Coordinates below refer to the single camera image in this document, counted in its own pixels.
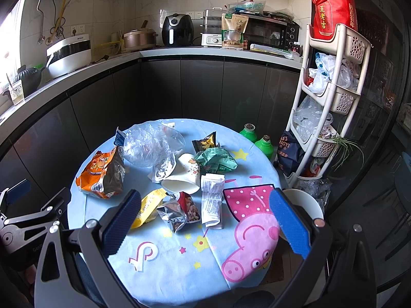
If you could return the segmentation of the orange instant noodle bag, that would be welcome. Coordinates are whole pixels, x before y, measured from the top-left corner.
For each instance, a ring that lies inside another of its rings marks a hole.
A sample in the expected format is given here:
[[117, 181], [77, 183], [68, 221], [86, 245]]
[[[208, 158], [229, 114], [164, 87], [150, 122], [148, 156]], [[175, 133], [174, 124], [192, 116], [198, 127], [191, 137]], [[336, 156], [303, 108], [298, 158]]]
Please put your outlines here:
[[123, 192], [124, 178], [123, 151], [115, 146], [110, 152], [97, 151], [75, 183], [83, 193], [109, 199]]

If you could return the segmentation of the silver foil nut wrapper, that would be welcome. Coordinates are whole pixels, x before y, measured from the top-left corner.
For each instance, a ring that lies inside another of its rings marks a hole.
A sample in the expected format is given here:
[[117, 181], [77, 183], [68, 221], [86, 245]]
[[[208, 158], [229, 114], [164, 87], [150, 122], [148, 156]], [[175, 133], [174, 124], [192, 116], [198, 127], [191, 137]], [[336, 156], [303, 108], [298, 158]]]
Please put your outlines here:
[[199, 208], [191, 195], [184, 191], [171, 195], [168, 201], [156, 208], [156, 211], [173, 234], [179, 232], [185, 225], [201, 221]]

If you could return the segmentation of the white paper cup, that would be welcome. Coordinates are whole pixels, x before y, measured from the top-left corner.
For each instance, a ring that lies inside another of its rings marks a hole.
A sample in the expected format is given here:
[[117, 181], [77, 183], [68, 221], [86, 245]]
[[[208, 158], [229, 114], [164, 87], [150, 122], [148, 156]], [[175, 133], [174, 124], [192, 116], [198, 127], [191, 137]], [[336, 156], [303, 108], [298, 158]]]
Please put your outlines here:
[[192, 154], [182, 154], [172, 174], [162, 180], [162, 187], [172, 193], [194, 194], [200, 189], [200, 167]]

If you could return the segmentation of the white printed paper wrapper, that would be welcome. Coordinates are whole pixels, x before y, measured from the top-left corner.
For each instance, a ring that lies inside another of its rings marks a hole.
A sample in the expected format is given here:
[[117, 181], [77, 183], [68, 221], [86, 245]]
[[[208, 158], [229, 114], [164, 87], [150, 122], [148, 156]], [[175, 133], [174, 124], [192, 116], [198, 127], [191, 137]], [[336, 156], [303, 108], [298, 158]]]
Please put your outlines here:
[[222, 229], [224, 184], [224, 175], [207, 173], [201, 177], [201, 220], [206, 228]]

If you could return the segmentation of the green snack wrapper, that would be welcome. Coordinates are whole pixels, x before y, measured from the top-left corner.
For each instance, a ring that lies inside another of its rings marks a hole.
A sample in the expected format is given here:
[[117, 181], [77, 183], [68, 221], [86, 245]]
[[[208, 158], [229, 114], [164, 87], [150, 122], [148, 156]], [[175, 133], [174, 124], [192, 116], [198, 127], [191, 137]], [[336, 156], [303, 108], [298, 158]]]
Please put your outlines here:
[[222, 147], [211, 147], [199, 152], [194, 160], [202, 174], [224, 174], [238, 167], [236, 160]]

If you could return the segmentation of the white trash bin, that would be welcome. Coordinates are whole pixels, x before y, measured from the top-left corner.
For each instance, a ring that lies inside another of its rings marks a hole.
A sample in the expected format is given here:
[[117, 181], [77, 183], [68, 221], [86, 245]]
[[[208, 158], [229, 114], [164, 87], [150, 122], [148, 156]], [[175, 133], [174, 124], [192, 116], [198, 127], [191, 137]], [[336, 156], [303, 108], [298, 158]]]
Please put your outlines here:
[[302, 207], [313, 220], [316, 218], [324, 219], [320, 205], [307, 192], [295, 188], [288, 188], [284, 189], [283, 193], [294, 206]]

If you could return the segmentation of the navy shopping bag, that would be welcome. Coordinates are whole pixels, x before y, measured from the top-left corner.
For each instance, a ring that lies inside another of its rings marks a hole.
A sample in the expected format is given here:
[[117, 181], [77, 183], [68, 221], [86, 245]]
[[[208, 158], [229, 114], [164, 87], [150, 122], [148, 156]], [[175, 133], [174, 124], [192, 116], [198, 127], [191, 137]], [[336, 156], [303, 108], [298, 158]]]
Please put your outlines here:
[[277, 148], [277, 162], [284, 175], [294, 173], [304, 157], [304, 151], [291, 131], [283, 131]]

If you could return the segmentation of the blue cartoon pig tablecloth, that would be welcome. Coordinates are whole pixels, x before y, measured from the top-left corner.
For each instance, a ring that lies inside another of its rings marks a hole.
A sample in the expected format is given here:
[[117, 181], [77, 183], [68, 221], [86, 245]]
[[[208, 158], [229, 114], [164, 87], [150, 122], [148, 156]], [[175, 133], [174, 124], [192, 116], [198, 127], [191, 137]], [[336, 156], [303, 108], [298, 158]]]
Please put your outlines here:
[[280, 239], [269, 206], [280, 186], [270, 160], [246, 137], [203, 120], [175, 118], [169, 124], [192, 142], [216, 133], [217, 142], [236, 160], [226, 174], [219, 229], [202, 223], [172, 232], [161, 218], [128, 232], [109, 262], [125, 288], [147, 307], [193, 307], [200, 300], [237, 287], [260, 284]]

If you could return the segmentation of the green spider plant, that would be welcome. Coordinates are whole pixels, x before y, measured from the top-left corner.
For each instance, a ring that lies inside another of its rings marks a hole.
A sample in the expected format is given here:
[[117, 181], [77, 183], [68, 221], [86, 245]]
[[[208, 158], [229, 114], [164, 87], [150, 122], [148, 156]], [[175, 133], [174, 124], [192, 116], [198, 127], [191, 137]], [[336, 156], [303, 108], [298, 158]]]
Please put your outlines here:
[[337, 147], [337, 150], [333, 157], [333, 170], [338, 170], [350, 158], [350, 156], [352, 154], [355, 154], [356, 152], [358, 152], [360, 155], [360, 168], [364, 166], [364, 151], [363, 148], [357, 142], [355, 142], [354, 140], [350, 140], [349, 138], [343, 138], [341, 136], [333, 136], [330, 138], [330, 141], [334, 143]]

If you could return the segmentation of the green plastic bottle rear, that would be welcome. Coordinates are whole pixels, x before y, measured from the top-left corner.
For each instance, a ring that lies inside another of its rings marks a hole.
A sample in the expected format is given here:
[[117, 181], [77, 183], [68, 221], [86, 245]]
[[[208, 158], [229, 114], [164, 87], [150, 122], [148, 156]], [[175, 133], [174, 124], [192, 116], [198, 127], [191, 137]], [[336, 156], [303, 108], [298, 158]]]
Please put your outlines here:
[[244, 125], [243, 130], [240, 131], [240, 134], [252, 143], [255, 143], [258, 139], [255, 129], [256, 127], [252, 123], [247, 123]]

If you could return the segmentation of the white plastic bags on rack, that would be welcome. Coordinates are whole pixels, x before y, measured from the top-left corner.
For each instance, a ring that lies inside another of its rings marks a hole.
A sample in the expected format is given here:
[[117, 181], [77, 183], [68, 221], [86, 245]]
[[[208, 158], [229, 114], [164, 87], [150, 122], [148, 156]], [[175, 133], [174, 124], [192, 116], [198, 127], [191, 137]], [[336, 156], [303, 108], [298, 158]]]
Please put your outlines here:
[[[336, 68], [336, 57], [317, 52], [315, 54], [317, 68], [309, 68], [307, 86], [314, 94], [321, 94], [328, 82], [333, 80]], [[340, 67], [337, 85], [355, 92], [359, 84], [360, 68], [347, 59], [343, 59]]]

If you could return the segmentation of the white tiered storage rack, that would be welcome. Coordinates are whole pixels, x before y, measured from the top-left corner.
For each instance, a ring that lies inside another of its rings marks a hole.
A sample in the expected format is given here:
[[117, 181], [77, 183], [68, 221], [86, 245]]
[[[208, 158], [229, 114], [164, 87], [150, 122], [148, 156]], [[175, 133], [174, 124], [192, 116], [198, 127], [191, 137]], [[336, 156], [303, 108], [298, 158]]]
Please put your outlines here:
[[[359, 104], [371, 53], [371, 43], [363, 35], [360, 35], [357, 31], [347, 27], [344, 24], [337, 25], [334, 36], [331, 40], [315, 39], [312, 34], [313, 27], [311, 25], [307, 25], [305, 41], [306, 49], [303, 53], [302, 67], [297, 84], [297, 90], [286, 126], [286, 130], [291, 131], [294, 134], [304, 151], [304, 157], [299, 164], [298, 169], [289, 177], [285, 176], [286, 182], [291, 188], [294, 187], [297, 180], [305, 179], [302, 176], [302, 173], [311, 158], [321, 158], [325, 160], [324, 164], [320, 167], [319, 173], [312, 177], [313, 180], [320, 179], [323, 174], [325, 174], [328, 166], [331, 164], [337, 147], [330, 141], [330, 138], [320, 138], [320, 132], [325, 123], [327, 114], [335, 113], [337, 115], [344, 116], [345, 122], [340, 129], [331, 127], [333, 132], [332, 136], [341, 136], [343, 138], [346, 136]], [[317, 49], [319, 52], [323, 52], [324, 54], [331, 54], [336, 57], [336, 74], [334, 75], [333, 80], [327, 83], [325, 90], [319, 95], [311, 92], [306, 85], [309, 75], [309, 49], [311, 48]], [[349, 60], [354, 65], [358, 65], [360, 68], [359, 84], [355, 92], [337, 85], [337, 79], [343, 59]], [[323, 113], [317, 129], [314, 134], [310, 136], [307, 142], [302, 141], [300, 135], [296, 132], [293, 126], [293, 114], [298, 107], [302, 94], [313, 98], [323, 107]]]

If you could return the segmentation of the black air fryer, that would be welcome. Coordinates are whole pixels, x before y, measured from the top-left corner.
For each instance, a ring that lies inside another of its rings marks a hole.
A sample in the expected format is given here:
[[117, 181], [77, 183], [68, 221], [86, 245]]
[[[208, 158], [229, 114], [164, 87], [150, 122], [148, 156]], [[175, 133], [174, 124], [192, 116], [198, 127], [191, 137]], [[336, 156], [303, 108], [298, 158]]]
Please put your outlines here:
[[188, 14], [166, 16], [162, 25], [162, 42], [166, 47], [188, 47], [194, 40], [194, 25]]

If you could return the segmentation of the kraft snack pouch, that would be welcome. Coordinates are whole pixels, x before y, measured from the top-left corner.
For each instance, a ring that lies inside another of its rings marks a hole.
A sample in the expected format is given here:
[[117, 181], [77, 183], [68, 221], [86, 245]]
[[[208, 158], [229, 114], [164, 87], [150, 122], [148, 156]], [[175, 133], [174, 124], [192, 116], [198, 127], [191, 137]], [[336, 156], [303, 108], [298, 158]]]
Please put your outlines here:
[[246, 15], [223, 13], [221, 15], [221, 41], [225, 49], [244, 49], [244, 33], [249, 18]]

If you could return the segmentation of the red gift bag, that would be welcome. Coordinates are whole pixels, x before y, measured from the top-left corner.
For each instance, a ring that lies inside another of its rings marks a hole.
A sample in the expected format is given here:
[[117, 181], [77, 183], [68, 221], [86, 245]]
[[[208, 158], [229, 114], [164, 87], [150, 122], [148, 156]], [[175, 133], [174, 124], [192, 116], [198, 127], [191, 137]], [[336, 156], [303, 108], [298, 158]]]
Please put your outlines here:
[[331, 40], [338, 24], [357, 31], [357, 13], [354, 0], [312, 0], [315, 6], [313, 37]]

